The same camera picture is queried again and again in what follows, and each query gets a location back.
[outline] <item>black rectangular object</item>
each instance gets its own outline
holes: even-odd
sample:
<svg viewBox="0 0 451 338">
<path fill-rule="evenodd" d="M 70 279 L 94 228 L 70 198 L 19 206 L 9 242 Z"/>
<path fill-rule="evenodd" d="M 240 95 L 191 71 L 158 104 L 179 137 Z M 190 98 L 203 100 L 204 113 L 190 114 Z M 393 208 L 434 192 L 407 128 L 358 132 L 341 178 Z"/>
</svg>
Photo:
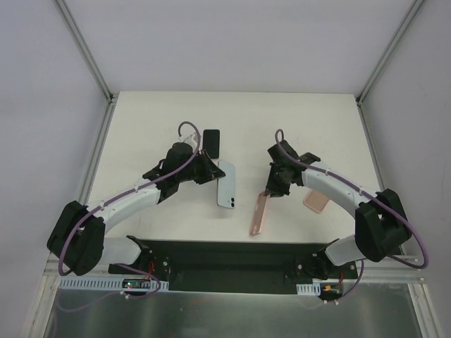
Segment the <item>black rectangular object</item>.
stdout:
<svg viewBox="0 0 451 338">
<path fill-rule="evenodd" d="M 212 160 L 219 158 L 219 129 L 205 129 L 202 137 L 202 148 Z"/>
<path fill-rule="evenodd" d="M 296 269 L 299 262 L 327 245 L 142 242 L 152 250 L 154 275 L 169 281 L 172 291 L 251 294 L 296 294 L 296 284 L 311 284 L 310 276 Z M 351 265 L 355 263 L 342 267 L 345 279 L 357 278 Z M 109 272 L 130 273 L 117 265 L 110 265 Z"/>
</svg>

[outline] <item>metal frame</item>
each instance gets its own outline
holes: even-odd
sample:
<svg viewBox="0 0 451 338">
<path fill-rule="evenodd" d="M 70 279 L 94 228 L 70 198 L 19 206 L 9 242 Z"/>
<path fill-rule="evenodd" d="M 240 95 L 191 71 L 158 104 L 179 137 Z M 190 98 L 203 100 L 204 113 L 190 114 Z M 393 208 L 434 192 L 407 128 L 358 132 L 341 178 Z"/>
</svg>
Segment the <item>metal frame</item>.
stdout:
<svg viewBox="0 0 451 338">
<path fill-rule="evenodd" d="M 389 41 L 387 47 L 382 53 L 379 61 L 376 64 L 370 78 L 366 82 L 362 93 L 357 98 L 357 106 L 359 114 L 362 119 L 362 126 L 364 128 L 365 136 L 369 145 L 371 158 L 376 170 L 378 183 L 381 189 L 384 188 L 383 179 L 378 164 L 378 157 L 371 140 L 368 127 L 365 121 L 365 114 L 362 110 L 362 102 L 368 96 L 371 88 L 378 79 L 379 75 L 383 72 L 393 52 L 396 50 L 397 45 L 404 37 L 405 33 L 411 26 L 413 20 L 418 15 L 419 11 L 423 7 L 426 0 L 413 0 L 409 10 L 405 14 L 402 22 L 398 26 L 392 39 Z M 108 133 L 109 125 L 113 116 L 114 107 L 116 105 L 117 95 L 113 95 L 108 88 L 108 85 L 102 76 L 100 69 L 92 56 L 85 39 L 82 36 L 80 29 L 78 28 L 76 21 L 67 6 L 65 0 L 54 0 L 56 7 L 61 14 L 63 21 L 66 24 L 71 36 L 77 45 L 81 56 L 85 60 L 89 71 L 94 77 L 97 85 L 105 96 L 108 106 L 102 119 L 95 145 L 89 158 L 89 165 L 82 179 L 82 186 L 79 194 L 79 201 L 85 203 L 89 198 L 89 193 L 92 188 L 97 166 L 101 156 L 102 149 L 104 147 L 106 135 Z M 417 261 L 417 257 L 403 256 L 404 259 Z M 24 337 L 42 337 L 49 316 L 51 313 L 51 307 L 53 305 L 56 290 L 60 283 L 60 277 L 58 276 L 57 257 L 50 255 L 47 261 L 46 268 L 39 286 L 39 291 L 33 303 L 30 316 L 28 318 L 27 325 L 25 327 Z M 132 277 L 130 275 L 110 275 L 108 274 L 107 265 L 98 265 L 94 270 L 86 274 L 84 277 L 77 277 L 80 279 L 89 277 Z M 397 262 L 390 259 L 384 259 L 380 263 L 367 262 L 365 265 L 365 272 L 362 278 L 363 283 L 388 283 L 388 284 L 407 284 L 409 286 L 410 294 L 412 297 L 412 303 L 416 312 L 417 320 L 421 328 L 422 335 L 424 337 L 444 337 L 443 332 L 440 329 L 438 320 L 432 307 L 432 303 L 429 297 L 424 272 L 421 270 L 413 270 L 406 268 Z"/>
</svg>

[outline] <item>wall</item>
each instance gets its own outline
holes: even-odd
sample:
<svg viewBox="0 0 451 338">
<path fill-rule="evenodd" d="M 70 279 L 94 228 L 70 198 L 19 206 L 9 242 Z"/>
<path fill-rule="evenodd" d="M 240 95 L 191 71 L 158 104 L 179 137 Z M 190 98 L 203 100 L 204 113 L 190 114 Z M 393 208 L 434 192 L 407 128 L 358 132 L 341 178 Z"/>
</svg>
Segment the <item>wall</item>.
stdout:
<svg viewBox="0 0 451 338">
<path fill-rule="evenodd" d="M 450 334 L 451 3 L 426 2 L 364 102 L 385 185 L 397 190 L 431 255 L 428 287 Z M 416 245 L 409 252 L 417 252 Z"/>
<path fill-rule="evenodd" d="M 50 0 L 0 6 L 0 336 L 20 337 L 106 104 Z"/>
<path fill-rule="evenodd" d="M 113 92 L 358 94 L 412 0 L 68 0 Z"/>
</svg>

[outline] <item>robotic arm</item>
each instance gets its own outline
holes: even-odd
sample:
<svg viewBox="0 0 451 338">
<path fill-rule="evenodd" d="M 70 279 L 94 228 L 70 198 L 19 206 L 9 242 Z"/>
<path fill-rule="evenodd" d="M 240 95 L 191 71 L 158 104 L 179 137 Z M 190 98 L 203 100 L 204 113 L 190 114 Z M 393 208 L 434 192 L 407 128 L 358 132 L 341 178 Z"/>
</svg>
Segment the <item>robotic arm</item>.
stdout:
<svg viewBox="0 0 451 338">
<path fill-rule="evenodd" d="M 290 194 L 291 184 L 305 186 L 326 195 L 355 219 L 355 235 L 338 239 L 315 253 L 302 264 L 305 273 L 326 280 L 336 274 L 338 266 L 350 261 L 367 258 L 379 262 L 411 237 L 411 232 L 392 214 L 344 182 L 328 175 L 328 166 L 319 157 L 311 153 L 298 156 L 286 140 L 281 141 L 280 145 L 299 162 L 307 165 L 314 163 L 315 167 L 324 169 L 325 173 L 293 163 L 280 150 L 279 145 L 275 144 L 268 149 L 273 162 L 270 163 L 271 170 L 266 183 L 267 194 L 282 197 Z M 394 191 L 362 190 L 406 218 L 400 198 Z"/>
<path fill-rule="evenodd" d="M 101 202 L 99 210 L 86 219 L 70 241 L 64 256 L 64 264 L 76 275 L 88 273 L 97 264 L 122 263 L 147 270 L 149 248 L 140 240 L 132 236 L 127 238 L 104 238 L 104 236 L 131 215 L 165 201 L 178 191 L 182 182 L 195 181 L 197 184 L 204 184 L 226 176 L 202 150 L 178 173 L 156 184 L 151 183 L 173 172 L 193 155 L 193 147 L 189 142 L 175 143 L 165 159 L 143 174 L 132 188 L 134 192 L 130 193 L 129 189 L 112 199 L 107 199 L 107 201 L 114 199 L 114 202 L 108 205 Z M 67 204 L 51 233 L 47 248 L 60 257 L 72 229 L 89 212 L 95 211 L 98 205 L 83 206 L 77 201 Z"/>
</svg>

